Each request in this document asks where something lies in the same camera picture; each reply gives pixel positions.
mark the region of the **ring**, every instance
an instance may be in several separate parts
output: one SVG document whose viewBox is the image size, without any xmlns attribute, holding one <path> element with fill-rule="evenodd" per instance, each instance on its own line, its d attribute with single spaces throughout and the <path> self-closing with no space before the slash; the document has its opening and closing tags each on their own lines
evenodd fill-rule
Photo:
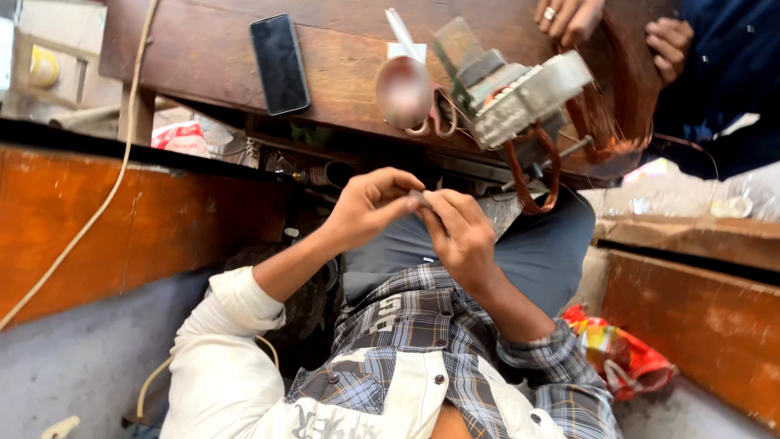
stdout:
<svg viewBox="0 0 780 439">
<path fill-rule="evenodd" d="M 550 20 L 550 21 L 552 21 L 552 19 L 554 19 L 554 18 L 555 18 L 555 14 L 556 14 L 556 13 L 557 13 L 557 12 L 555 11 L 555 9 L 553 9 L 553 8 L 551 8 L 551 7 L 549 7 L 549 6 L 548 6 L 548 7 L 547 7 L 547 8 L 544 10 L 544 18 L 546 18 L 547 20 Z"/>
</svg>

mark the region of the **wooden table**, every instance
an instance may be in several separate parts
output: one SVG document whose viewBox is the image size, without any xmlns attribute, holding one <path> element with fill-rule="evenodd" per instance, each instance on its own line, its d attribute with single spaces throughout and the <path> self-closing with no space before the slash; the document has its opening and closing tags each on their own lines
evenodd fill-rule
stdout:
<svg viewBox="0 0 780 439">
<path fill-rule="evenodd" d="M 434 32 L 457 16 L 466 19 L 485 48 L 497 48 L 510 62 L 534 65 L 553 56 L 548 37 L 533 22 L 535 3 L 430 0 L 379 5 L 361 0 L 161 0 L 140 84 L 175 98 L 263 114 L 265 101 L 250 45 L 249 23 L 285 12 L 296 22 L 312 100 L 308 110 L 290 116 L 292 119 L 379 134 L 440 152 L 465 153 L 475 160 L 495 160 L 490 152 L 480 153 L 463 134 L 450 139 L 434 135 L 411 138 L 383 121 L 374 98 L 375 79 L 386 59 L 386 41 L 395 40 L 384 7 L 399 11 L 415 42 L 429 44 L 427 67 L 431 75 L 440 84 L 450 84 L 431 43 Z M 659 16 L 671 16 L 675 3 L 679 0 L 608 2 L 626 41 L 640 50 L 644 80 L 659 81 L 650 50 L 644 45 L 644 25 Z M 125 82 L 132 79 L 146 8 L 145 0 L 108 0 L 101 74 Z M 611 95 L 611 63 L 604 35 L 598 31 L 581 53 L 605 93 Z M 631 170 L 635 163 L 636 156 L 618 164 L 592 166 L 583 155 L 574 155 L 565 160 L 564 170 L 612 178 Z"/>
</svg>

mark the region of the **jacket sleeve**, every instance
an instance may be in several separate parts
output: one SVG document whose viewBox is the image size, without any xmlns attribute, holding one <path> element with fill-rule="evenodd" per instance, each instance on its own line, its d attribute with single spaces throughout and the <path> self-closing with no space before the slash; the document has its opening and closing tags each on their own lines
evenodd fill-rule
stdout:
<svg viewBox="0 0 780 439">
<path fill-rule="evenodd" d="M 566 437 L 622 437 L 612 415 L 612 396 L 564 320 L 557 319 L 555 332 L 540 340 L 499 339 L 498 357 L 523 372 L 533 391 L 531 404 L 546 411 Z"/>
<path fill-rule="evenodd" d="M 253 437 L 284 396 L 282 377 L 254 336 L 285 324 L 284 305 L 252 267 L 212 276 L 209 294 L 176 332 L 170 409 L 161 438 Z"/>
</svg>

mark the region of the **smartphone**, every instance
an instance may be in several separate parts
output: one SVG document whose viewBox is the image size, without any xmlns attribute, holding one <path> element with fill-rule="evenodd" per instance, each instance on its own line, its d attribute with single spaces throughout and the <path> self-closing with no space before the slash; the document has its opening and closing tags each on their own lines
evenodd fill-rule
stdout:
<svg viewBox="0 0 780 439">
<path fill-rule="evenodd" d="M 308 107 L 309 88 L 290 17 L 282 14 L 258 20 L 249 25 L 249 32 L 268 115 L 278 116 Z"/>
</svg>

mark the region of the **blue jeans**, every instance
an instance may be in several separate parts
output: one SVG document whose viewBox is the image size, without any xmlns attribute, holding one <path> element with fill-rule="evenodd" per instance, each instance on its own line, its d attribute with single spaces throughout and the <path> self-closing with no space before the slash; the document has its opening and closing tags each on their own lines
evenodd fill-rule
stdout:
<svg viewBox="0 0 780 439">
<path fill-rule="evenodd" d="M 580 285 L 594 227 L 588 202 L 562 192 L 549 213 L 515 219 L 495 245 L 495 261 L 518 290 L 555 316 Z M 438 258 L 425 224 L 415 215 L 405 216 L 346 254 L 346 302 L 355 305 L 396 273 L 430 261 Z"/>
</svg>

